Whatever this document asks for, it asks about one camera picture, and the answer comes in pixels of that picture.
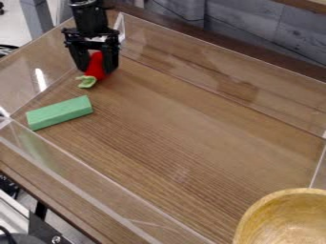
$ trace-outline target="black cable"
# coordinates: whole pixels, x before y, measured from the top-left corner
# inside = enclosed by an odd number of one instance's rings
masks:
[[[5,237],[7,239],[7,244],[15,244],[11,234],[1,225],[0,225],[0,231],[2,231],[2,233],[5,234]]]

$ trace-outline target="gray wall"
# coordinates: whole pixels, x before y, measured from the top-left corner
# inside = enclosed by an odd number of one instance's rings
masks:
[[[271,0],[148,0],[146,9],[326,65],[326,15]]]

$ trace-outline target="green sponge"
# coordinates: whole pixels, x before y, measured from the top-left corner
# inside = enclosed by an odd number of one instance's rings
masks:
[[[93,112],[86,95],[25,113],[29,128],[36,131]]]

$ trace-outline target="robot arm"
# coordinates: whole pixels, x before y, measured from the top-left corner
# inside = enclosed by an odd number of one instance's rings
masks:
[[[118,31],[106,27],[105,3],[102,0],[70,0],[69,6],[76,28],[62,29],[62,34],[76,67],[85,71],[89,50],[97,50],[102,54],[102,69],[110,73],[118,66],[120,42]]]

